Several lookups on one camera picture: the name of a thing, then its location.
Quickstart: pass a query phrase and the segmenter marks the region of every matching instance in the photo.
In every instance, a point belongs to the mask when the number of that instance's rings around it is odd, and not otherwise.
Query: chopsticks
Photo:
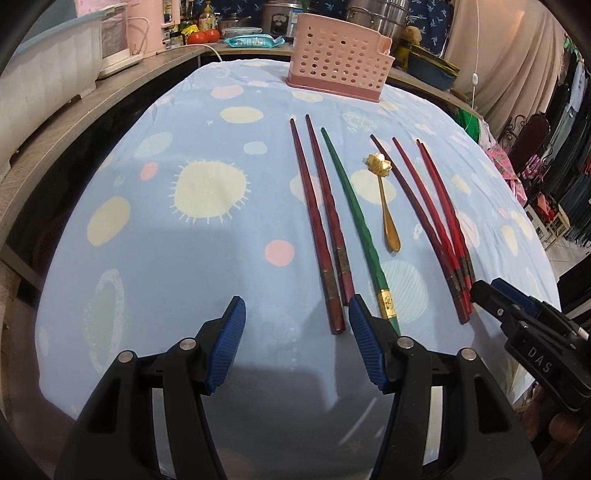
[[[435,230],[431,226],[431,223],[429,222],[429,219],[427,218],[427,215],[425,214],[423,207],[419,203],[418,199],[415,197],[413,191],[411,190],[410,186],[408,185],[408,183],[406,182],[406,180],[404,179],[404,177],[400,173],[398,167],[394,164],[394,162],[392,161],[392,158],[388,155],[388,152],[385,151],[385,149],[380,144],[378,139],[375,138],[374,135],[371,135],[371,139],[374,142],[374,144],[376,145],[376,147],[378,147],[378,150],[380,151],[380,153],[392,165],[392,173],[394,174],[394,176],[398,180],[400,186],[402,187],[404,193],[408,197],[408,200],[410,201],[410,203],[415,211],[415,214],[417,215],[418,220],[421,223],[421,226],[423,227],[423,230],[425,231],[425,234],[427,235],[427,238],[429,239],[429,242],[431,243],[431,247],[433,248],[433,251],[435,252],[435,255],[439,261],[439,264],[441,266],[441,270],[443,271],[443,275],[445,276],[445,279],[447,281],[447,285],[448,285],[450,293],[452,295],[453,303],[456,307],[456,311],[457,311],[458,318],[460,319],[460,323],[462,323],[462,324],[466,323],[469,320],[469,313],[466,311],[466,306],[465,306],[465,302],[463,300],[463,293],[462,293],[463,289],[461,288],[461,286],[457,280],[457,277],[454,275],[454,271],[453,271],[453,267],[452,267],[450,258],[444,252],[443,246],[441,245],[441,242],[437,238],[437,234],[435,233]]]
[[[318,170],[318,178],[320,180],[320,187],[322,189],[322,196],[326,207],[330,240],[335,254],[335,263],[337,265],[337,273],[339,276],[341,301],[344,306],[347,306],[349,300],[355,295],[355,288],[353,287],[353,277],[351,275],[349,257],[347,256],[347,249],[345,247],[345,237],[340,229],[339,214],[336,211],[335,199],[330,189],[329,177],[326,173],[324,160],[322,159],[322,153],[320,152],[320,146],[318,145],[318,140],[314,133],[314,128],[312,127],[312,120],[309,115],[306,115],[306,124],[308,126],[308,134],[310,135],[310,142],[312,143],[312,152],[314,154],[316,170]]]
[[[327,131],[324,128],[321,128],[320,132],[322,133],[326,146],[329,149],[330,158],[335,164],[337,175],[339,176],[341,186],[343,187],[345,197],[347,198],[347,203],[349,204],[349,209],[351,210],[351,215],[353,216],[355,229],[357,230],[359,240],[361,241],[365,261],[368,265],[369,276],[371,277],[375,295],[378,300],[380,314],[382,315],[382,318],[390,321],[390,324],[392,324],[396,332],[400,335],[398,316],[396,315],[396,308],[394,307],[392,294],[388,287],[388,280],[386,279],[386,275],[382,270],[382,265],[379,262],[378,252],[375,249],[371,233],[365,223],[365,218],[363,217],[363,212],[359,206],[357,197],[355,196],[355,191],[353,190],[347,172],[345,172],[345,169],[343,168],[343,164],[337,155],[335,146],[332,144]]]
[[[301,146],[300,136],[298,135],[296,123],[293,118],[290,119],[291,135],[293,136],[295,153],[300,166],[301,181],[304,186],[304,195],[308,207],[308,216],[312,227],[312,237],[314,238],[314,247],[316,249],[316,258],[322,278],[324,288],[324,298],[326,301],[326,310],[329,316],[330,331],[337,335],[345,331],[345,319],[340,305],[339,291],[336,285],[335,272],[333,271],[332,260],[330,259],[329,247],[326,242],[326,235],[322,227],[322,218],[316,203],[314,188],[310,178],[310,172],[306,164],[304,150]]]
[[[423,156],[429,176],[435,185],[435,190],[437,191],[439,201],[443,208],[443,213],[445,214],[447,220],[447,226],[450,233],[452,234],[454,248],[456,250],[456,254],[459,257],[460,264],[465,275],[466,288],[470,290],[472,284],[475,282],[474,268],[472,267],[470,252],[466,246],[466,239],[462,233],[460,222],[457,219],[456,209],[453,207],[452,199],[450,198],[447,189],[443,184],[443,180],[441,179],[441,176],[439,175],[439,172],[433,163],[431,155],[427,151],[427,147],[425,147],[425,145],[418,139],[417,145],[421,151],[421,155]]]
[[[435,230],[437,232],[437,236],[439,237],[439,241],[441,242],[441,246],[443,247],[443,251],[447,255],[447,257],[450,261],[452,270],[454,272],[454,276],[457,278],[457,281],[460,284],[460,288],[462,290],[463,308],[466,312],[470,312],[472,307],[471,307],[471,302],[470,302],[470,295],[468,293],[469,289],[468,290],[466,289],[466,282],[465,282],[465,278],[464,278],[464,273],[463,273],[462,268],[460,266],[460,262],[458,260],[458,257],[454,253],[452,243],[450,242],[450,239],[447,236],[447,232],[445,230],[445,226],[443,225],[443,222],[441,221],[441,218],[439,216],[439,212],[437,211],[435,204],[431,200],[431,197],[429,195],[429,192],[425,188],[423,180],[421,179],[421,177],[417,173],[417,170],[414,168],[413,162],[411,162],[410,158],[408,158],[408,155],[406,155],[406,152],[402,148],[402,145],[400,145],[400,143],[398,142],[398,140],[395,137],[392,138],[392,141],[396,145],[398,152],[400,152],[400,156],[404,160],[404,163],[406,164],[408,171],[410,171],[410,174],[413,177],[414,183],[417,185],[418,191],[421,193],[421,197],[423,197],[423,201],[425,202],[425,205],[427,206],[427,210],[429,212],[429,215],[431,216],[433,223],[435,224]],[[450,229],[450,232],[452,232],[453,229],[451,228],[451,226],[448,225],[448,227]]]

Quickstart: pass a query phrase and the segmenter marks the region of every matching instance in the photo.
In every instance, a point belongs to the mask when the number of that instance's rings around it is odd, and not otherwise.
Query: bottle
[[[163,2],[164,7],[164,23],[168,24],[173,20],[173,5],[170,0],[164,0]]]
[[[203,9],[203,13],[199,15],[199,31],[205,32],[206,30],[215,28],[215,26],[216,16],[213,13],[211,2],[207,0],[205,2],[205,8]]]

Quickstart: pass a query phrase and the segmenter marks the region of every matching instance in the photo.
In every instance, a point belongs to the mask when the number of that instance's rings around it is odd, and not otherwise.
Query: green cloth
[[[464,129],[474,142],[478,143],[480,141],[480,123],[474,115],[460,108],[457,111],[454,120]]]

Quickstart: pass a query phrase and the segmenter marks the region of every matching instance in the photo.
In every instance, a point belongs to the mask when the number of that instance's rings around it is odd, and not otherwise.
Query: wet wipes package
[[[283,45],[285,40],[283,37],[273,38],[270,35],[255,34],[255,35],[240,35],[238,37],[227,38],[224,40],[231,47],[258,47],[258,48],[273,48]]]

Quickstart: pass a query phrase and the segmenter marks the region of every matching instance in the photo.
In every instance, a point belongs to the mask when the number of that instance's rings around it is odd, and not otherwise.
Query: pink cloth
[[[503,148],[499,144],[496,144],[494,147],[489,148],[486,151],[486,155],[495,164],[496,169],[505,179],[507,185],[513,192],[513,195],[515,195],[515,198],[517,198],[517,201],[520,203],[520,205],[525,206],[527,202],[525,189],[523,188],[521,180],[515,174],[515,170],[513,170],[513,165],[511,165],[511,160],[509,160],[509,157],[505,150],[503,150]]]

